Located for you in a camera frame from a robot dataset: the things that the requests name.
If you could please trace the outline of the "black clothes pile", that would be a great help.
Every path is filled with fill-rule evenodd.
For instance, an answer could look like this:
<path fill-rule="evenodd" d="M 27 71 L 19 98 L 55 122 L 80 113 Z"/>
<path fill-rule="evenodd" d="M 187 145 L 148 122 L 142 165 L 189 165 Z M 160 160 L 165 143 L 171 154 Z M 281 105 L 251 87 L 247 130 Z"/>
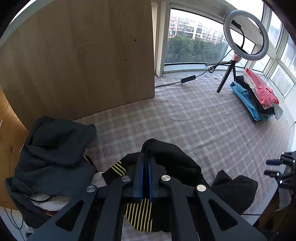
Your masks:
<path fill-rule="evenodd" d="M 48 116 L 39 118 L 26 139 L 6 188 L 24 222 L 40 228 L 51 217 L 32 202 L 33 194 L 75 197 L 90 185 L 96 168 L 83 156 L 97 137 L 95 125 Z"/>

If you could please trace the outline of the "black yellow-striped shorts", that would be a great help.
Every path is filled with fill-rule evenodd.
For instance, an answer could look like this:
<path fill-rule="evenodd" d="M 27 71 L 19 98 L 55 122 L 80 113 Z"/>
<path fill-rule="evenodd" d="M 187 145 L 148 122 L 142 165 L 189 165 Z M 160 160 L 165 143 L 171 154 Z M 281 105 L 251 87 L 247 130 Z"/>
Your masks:
<path fill-rule="evenodd" d="M 195 187 L 207 186 L 201 167 L 177 145 L 165 143 L 154 138 L 144 142 L 141 153 L 150 154 L 156 164 L 165 168 L 166 173 L 178 179 L 182 184 Z M 137 162 L 138 153 L 128 154 L 111 166 L 102 176 L 106 184 L 126 174 L 130 166 Z M 232 179 L 224 170 L 218 172 L 210 189 L 234 211 L 242 214 L 255 199 L 258 183 L 246 176 L 239 175 Z M 169 232 L 170 226 L 160 220 L 167 216 L 168 209 L 161 202 L 144 197 L 140 203 L 126 203 L 125 217 L 134 229 L 140 232 Z"/>

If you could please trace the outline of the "pine plank board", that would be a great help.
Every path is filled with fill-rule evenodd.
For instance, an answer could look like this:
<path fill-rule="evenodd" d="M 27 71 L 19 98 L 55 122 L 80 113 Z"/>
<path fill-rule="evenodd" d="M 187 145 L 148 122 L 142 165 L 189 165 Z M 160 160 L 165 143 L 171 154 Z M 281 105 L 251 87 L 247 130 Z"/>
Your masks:
<path fill-rule="evenodd" d="M 28 131 L 16 116 L 2 90 L 0 105 L 1 207 L 16 209 L 6 188 L 5 180 L 15 173 L 15 167 L 19 161 L 21 148 L 28 137 Z"/>

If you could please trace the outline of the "cream white garment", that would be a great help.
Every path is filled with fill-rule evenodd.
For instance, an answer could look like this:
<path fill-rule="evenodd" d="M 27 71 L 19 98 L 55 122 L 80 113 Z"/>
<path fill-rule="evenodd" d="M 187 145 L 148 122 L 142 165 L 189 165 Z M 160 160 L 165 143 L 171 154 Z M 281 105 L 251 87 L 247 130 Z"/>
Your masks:
<path fill-rule="evenodd" d="M 102 176 L 103 172 L 98 172 L 94 174 L 92 178 L 91 185 L 96 187 L 106 186 L 106 181 Z M 68 202 L 70 202 L 72 197 L 68 196 L 56 196 L 50 197 L 46 194 L 33 194 L 29 201 L 34 204 L 34 206 L 41 208 L 45 211 L 59 211 L 61 210 Z"/>

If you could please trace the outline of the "oak veneer board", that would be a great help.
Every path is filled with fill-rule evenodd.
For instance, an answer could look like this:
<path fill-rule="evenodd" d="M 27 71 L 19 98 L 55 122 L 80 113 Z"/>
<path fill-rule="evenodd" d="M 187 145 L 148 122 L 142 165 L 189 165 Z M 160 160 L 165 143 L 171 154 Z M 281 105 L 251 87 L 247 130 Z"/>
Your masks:
<path fill-rule="evenodd" d="M 1 37 L 1 87 L 26 128 L 154 97 L 151 2 L 33 2 Z"/>

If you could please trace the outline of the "dark navy folded garment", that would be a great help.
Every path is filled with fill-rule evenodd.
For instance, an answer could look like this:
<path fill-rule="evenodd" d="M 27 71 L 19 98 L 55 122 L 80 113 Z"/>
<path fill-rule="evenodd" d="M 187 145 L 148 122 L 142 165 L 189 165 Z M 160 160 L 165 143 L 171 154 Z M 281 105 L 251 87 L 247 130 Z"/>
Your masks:
<path fill-rule="evenodd" d="M 250 100 L 252 101 L 253 105 L 255 106 L 255 108 L 257 109 L 257 112 L 260 114 L 261 117 L 267 118 L 269 115 L 275 114 L 273 107 L 269 107 L 267 109 L 263 107 L 263 105 L 259 102 L 256 95 L 250 88 L 250 86 L 244 81 L 244 78 L 242 75 L 236 76 L 235 81 L 248 91 Z"/>

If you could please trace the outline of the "blue folded garment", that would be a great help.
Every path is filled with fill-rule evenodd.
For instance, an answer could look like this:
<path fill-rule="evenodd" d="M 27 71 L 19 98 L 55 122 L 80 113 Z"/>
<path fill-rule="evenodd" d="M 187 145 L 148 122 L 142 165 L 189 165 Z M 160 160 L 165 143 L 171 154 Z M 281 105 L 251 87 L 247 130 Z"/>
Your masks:
<path fill-rule="evenodd" d="M 251 100 L 249 91 L 243 88 L 239 83 L 231 82 L 229 86 L 246 106 L 254 121 L 269 120 L 273 116 L 272 114 L 261 115 Z"/>

